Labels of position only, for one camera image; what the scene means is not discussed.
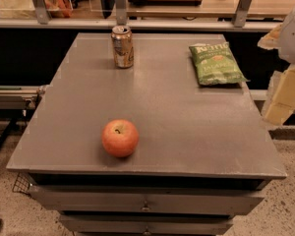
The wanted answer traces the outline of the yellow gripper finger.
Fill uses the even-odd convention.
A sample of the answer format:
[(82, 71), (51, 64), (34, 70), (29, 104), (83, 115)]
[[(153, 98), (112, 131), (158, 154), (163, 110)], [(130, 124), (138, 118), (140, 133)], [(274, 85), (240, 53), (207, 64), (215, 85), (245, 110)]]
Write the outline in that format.
[(265, 50), (278, 49), (281, 27), (282, 24), (279, 24), (266, 35), (261, 37), (258, 41), (258, 47)]
[(270, 78), (262, 116), (272, 125), (282, 125), (295, 111), (295, 64)]

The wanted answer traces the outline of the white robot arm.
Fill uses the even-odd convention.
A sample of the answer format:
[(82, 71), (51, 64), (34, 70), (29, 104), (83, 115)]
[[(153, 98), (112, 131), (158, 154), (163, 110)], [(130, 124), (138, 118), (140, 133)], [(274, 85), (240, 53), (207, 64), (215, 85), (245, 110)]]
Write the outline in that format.
[(295, 7), (282, 24), (263, 36), (258, 47), (277, 49), (280, 59), (289, 67), (281, 75), (270, 104), (264, 112), (264, 119), (273, 125), (282, 125), (295, 111)]

